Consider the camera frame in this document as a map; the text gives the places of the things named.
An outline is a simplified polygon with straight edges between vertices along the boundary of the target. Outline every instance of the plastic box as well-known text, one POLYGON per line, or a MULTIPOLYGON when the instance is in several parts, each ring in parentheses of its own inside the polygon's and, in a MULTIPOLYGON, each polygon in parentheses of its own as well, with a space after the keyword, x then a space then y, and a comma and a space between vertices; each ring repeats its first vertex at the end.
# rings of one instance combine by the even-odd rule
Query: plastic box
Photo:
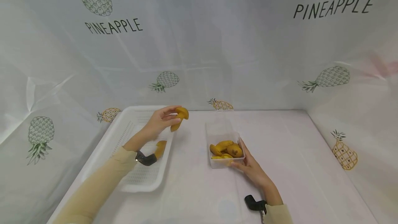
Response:
POLYGON ((243 163, 246 154, 244 153, 241 143, 239 133, 235 132, 232 128, 231 122, 228 118, 233 116, 233 110, 228 111, 213 111, 212 117, 205 122, 206 130, 206 140, 207 140, 207 154, 210 161, 210 166, 212 169, 223 169, 228 168, 231 162, 243 163), (217 145, 217 143, 223 140, 232 140, 238 143, 243 151, 243 156, 241 158, 225 158, 225 159, 212 159, 214 156, 210 151, 209 147, 211 144, 217 145))

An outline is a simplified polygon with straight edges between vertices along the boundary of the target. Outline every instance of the white curtain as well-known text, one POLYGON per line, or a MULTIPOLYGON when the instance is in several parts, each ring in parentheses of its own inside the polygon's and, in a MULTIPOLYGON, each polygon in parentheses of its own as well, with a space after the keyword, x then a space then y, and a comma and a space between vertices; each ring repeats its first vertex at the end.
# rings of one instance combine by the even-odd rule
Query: white curtain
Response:
POLYGON ((142 104, 306 109, 378 222, 398 219, 398 0, 0 5, 5 223, 44 223, 115 114, 142 104))

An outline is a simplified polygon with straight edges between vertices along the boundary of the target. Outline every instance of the beige sleeve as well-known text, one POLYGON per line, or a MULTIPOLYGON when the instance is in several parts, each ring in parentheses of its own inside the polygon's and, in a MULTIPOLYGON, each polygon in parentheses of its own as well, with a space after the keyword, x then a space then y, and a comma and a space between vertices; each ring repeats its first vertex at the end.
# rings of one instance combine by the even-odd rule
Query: beige sleeve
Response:
POLYGON ((120 180, 136 165, 136 152, 121 147, 69 198, 53 224, 91 224, 120 180))
POLYGON ((263 215, 264 224, 293 224, 289 210, 286 205, 265 205, 267 214, 263 215))

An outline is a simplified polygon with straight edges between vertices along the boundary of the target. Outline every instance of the white table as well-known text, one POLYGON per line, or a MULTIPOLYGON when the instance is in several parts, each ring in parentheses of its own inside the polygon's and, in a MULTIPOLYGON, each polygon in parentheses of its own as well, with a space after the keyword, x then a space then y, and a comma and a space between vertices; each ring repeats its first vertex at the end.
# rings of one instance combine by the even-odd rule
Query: white table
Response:
MULTIPOLYGON (((304 111, 235 111, 231 119, 252 155, 277 185, 295 224, 377 224, 304 111)), ((113 192, 96 224, 261 223, 247 209, 256 188, 234 169, 211 169, 204 122, 192 111, 176 133, 162 185, 151 193, 113 192)), ((49 224, 81 184, 82 171, 49 224)))

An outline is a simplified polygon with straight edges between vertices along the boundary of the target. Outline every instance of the mango piece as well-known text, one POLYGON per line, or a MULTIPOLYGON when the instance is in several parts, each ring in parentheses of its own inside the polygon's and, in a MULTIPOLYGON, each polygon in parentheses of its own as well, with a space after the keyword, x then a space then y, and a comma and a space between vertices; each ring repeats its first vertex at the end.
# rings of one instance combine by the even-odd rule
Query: mango piece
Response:
POLYGON ((228 154, 233 156, 234 158, 241 158, 243 155, 242 149, 238 145, 231 145, 226 148, 228 154))
POLYGON ((171 132, 175 132, 175 131, 180 127, 180 125, 181 125, 183 119, 188 119, 188 118, 189 118, 189 112, 188 112, 188 110, 187 110, 186 108, 184 108, 184 107, 177 107, 177 108, 176 108, 176 113, 177 113, 176 118, 181 119, 181 122, 178 123, 178 124, 172 125, 172 126, 170 127, 170 131, 171 131, 171 132))
POLYGON ((156 156, 156 159, 159 159, 159 158, 161 158, 163 156, 164 149, 166 148, 166 143, 167 143, 166 140, 161 140, 161 141, 159 141, 156 144, 157 148, 156 148, 156 151, 154 153, 155 156, 156 156))
POLYGON ((216 156, 222 156, 221 151, 218 149, 217 146, 215 146, 213 144, 210 145, 210 151, 216 156))
POLYGON ((232 140, 224 140, 224 141, 219 142, 216 146, 219 147, 220 151, 225 151, 226 148, 230 145, 233 145, 232 140))
POLYGON ((221 156, 222 158, 233 158, 230 154, 226 153, 221 156))

